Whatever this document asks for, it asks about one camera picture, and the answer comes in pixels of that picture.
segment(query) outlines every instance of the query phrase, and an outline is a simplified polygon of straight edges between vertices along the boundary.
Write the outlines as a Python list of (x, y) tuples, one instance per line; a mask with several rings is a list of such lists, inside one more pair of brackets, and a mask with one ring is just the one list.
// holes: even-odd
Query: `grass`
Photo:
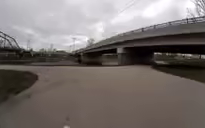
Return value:
[(191, 66), (155, 66), (158, 71), (205, 83), (205, 68)]
[(0, 70), (0, 103), (31, 87), (37, 79), (31, 72)]

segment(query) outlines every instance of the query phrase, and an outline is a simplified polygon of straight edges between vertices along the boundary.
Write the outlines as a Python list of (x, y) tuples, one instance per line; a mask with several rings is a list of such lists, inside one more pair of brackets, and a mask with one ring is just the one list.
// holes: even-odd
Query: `bridge railing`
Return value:
[(162, 24), (156, 24), (156, 25), (152, 25), (152, 26), (148, 26), (148, 27), (144, 27), (144, 28), (140, 28), (140, 29), (136, 29), (136, 30), (132, 30), (129, 32), (125, 32), (125, 33), (121, 33), (121, 34), (112, 36), (112, 37), (107, 38), (105, 40), (99, 41), (98, 43), (96, 43), (92, 46), (89, 46), (89, 47), (85, 48), (84, 50), (88, 50), (88, 49), (92, 49), (95, 47), (100, 47), (100, 46), (106, 45), (109, 42), (112, 42), (119, 37), (131, 35), (134, 33), (140, 33), (140, 32), (145, 32), (145, 31), (150, 31), (150, 30), (160, 29), (160, 28), (165, 28), (165, 27), (170, 27), (170, 26), (178, 26), (178, 25), (183, 25), (183, 24), (193, 24), (193, 23), (200, 23), (200, 22), (205, 22), (205, 16), (186, 18), (186, 19), (182, 19), (182, 20), (176, 20), (176, 21), (166, 22), (166, 23), (162, 23)]
[(21, 49), (13, 37), (5, 34), (2, 31), (0, 31), (0, 48), (1, 49), (14, 49), (14, 50)]

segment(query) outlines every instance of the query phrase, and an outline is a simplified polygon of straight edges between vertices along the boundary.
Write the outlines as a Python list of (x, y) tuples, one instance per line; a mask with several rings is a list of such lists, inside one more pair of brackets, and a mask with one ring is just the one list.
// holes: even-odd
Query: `tree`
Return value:
[(188, 9), (188, 15), (192, 18), (197, 16), (205, 16), (205, 0), (192, 0), (195, 10)]
[(95, 40), (94, 40), (93, 38), (89, 38), (89, 39), (87, 40), (87, 47), (93, 45), (94, 42), (95, 42)]

